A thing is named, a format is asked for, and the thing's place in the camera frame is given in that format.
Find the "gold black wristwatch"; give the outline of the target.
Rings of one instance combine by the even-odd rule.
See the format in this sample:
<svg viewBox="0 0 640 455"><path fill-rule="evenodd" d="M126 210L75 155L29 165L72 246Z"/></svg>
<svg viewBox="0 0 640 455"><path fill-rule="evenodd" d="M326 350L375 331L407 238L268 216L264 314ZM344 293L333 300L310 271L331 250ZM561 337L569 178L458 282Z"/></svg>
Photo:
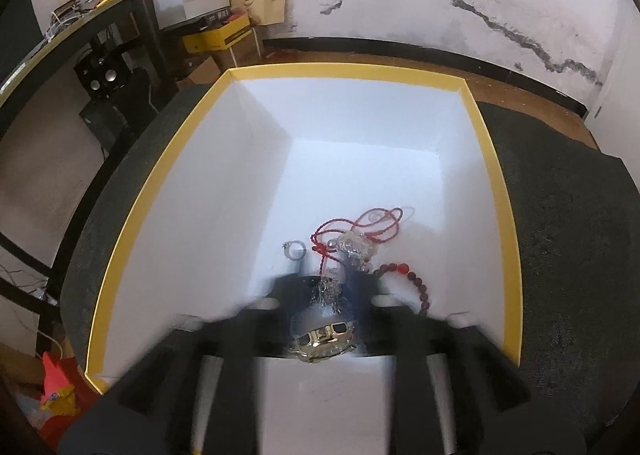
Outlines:
<svg viewBox="0 0 640 455"><path fill-rule="evenodd" d="M303 313L297 335L291 335L291 352L304 363L320 363L355 351L356 322L335 279L312 277L312 303Z"/></svg>

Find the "small silver earring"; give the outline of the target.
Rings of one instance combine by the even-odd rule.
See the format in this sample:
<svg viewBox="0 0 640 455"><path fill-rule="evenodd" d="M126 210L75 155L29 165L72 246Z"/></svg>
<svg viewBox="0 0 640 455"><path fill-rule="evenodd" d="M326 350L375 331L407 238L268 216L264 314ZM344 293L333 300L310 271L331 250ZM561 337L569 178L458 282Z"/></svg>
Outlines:
<svg viewBox="0 0 640 455"><path fill-rule="evenodd" d="M387 219L387 214L385 211L371 211L368 214L368 221L372 224L384 222Z"/></svg>

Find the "yellow white storage box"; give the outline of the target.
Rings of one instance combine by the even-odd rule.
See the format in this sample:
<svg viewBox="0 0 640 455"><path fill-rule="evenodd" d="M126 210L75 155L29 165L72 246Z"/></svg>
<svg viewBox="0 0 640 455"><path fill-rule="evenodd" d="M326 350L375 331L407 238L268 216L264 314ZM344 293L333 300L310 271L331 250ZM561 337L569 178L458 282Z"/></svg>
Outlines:
<svg viewBox="0 0 640 455"><path fill-rule="evenodd" d="M511 357L522 276L506 182L459 78L376 65L225 74L170 138L108 258L87 371L117 377L179 315L220 319L307 245L392 210L376 261L407 263L439 317L469 314Z"/></svg>

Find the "dark patterned table cloth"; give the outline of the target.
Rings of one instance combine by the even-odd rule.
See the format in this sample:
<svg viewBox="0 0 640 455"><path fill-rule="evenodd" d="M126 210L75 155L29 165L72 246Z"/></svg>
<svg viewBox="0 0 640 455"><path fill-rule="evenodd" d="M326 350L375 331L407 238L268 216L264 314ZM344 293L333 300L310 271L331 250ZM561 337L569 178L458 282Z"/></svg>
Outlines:
<svg viewBox="0 0 640 455"><path fill-rule="evenodd" d="M153 161L204 95L178 93L114 171L79 237L62 322L86 355L115 239ZM480 103L511 198L524 296L524 378L587 437L639 422L639 193L623 161Z"/></svg>

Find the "red orange paper toy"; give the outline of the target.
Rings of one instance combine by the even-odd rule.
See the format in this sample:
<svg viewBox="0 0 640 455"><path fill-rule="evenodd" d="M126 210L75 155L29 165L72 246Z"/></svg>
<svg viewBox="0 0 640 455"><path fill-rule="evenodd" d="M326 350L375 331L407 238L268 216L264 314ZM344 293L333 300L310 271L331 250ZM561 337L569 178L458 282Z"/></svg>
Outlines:
<svg viewBox="0 0 640 455"><path fill-rule="evenodd" d="M42 356L42 365L44 378L40 407L52 416L75 416L78 413L72 378L75 362L46 352Z"/></svg>

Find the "yellow black carton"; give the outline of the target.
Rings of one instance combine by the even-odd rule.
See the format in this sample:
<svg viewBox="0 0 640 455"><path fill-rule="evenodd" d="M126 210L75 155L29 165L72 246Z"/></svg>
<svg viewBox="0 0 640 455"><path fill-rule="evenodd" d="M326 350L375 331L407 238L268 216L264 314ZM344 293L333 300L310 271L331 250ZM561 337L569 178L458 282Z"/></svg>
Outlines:
<svg viewBox="0 0 640 455"><path fill-rule="evenodd" d="M232 15L217 28L206 28L186 34L182 43L190 54L228 50L235 42L245 38L252 30L246 13Z"/></svg>

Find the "black speaker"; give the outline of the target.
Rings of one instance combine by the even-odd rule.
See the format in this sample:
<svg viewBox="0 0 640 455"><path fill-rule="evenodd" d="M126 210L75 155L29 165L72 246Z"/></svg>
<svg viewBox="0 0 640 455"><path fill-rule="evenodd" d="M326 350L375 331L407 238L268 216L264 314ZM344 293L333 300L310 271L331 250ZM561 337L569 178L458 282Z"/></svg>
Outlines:
<svg viewBox="0 0 640 455"><path fill-rule="evenodd" d="M74 71L91 100L110 97L126 85L131 69L117 48L101 45L78 60Z"/></svg>

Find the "black desk with shelf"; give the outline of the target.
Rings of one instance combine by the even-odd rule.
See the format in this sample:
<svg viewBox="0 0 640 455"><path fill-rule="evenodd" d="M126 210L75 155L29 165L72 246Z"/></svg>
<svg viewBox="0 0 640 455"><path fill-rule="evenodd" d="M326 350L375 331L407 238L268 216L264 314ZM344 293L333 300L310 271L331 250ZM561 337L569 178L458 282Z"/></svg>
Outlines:
<svg viewBox="0 0 640 455"><path fill-rule="evenodd" d="M46 83L75 53L89 44L108 26L121 19L132 18L138 35L125 44L125 48L141 46L158 78L160 105L166 106L177 94L177 83L172 80L167 58L162 49L160 28L156 19L153 0L106 0L94 10L82 16L28 59L23 60L11 76L1 85L1 133L6 134L26 103L43 83ZM53 297L58 299L70 260L79 241L80 234L98 201L102 190L132 146L127 137L118 139L114 152L104 160L78 202L70 224L63 235L52 264L38 260L6 235L1 236L1 248L23 264L37 271L48 280Z"/></svg>

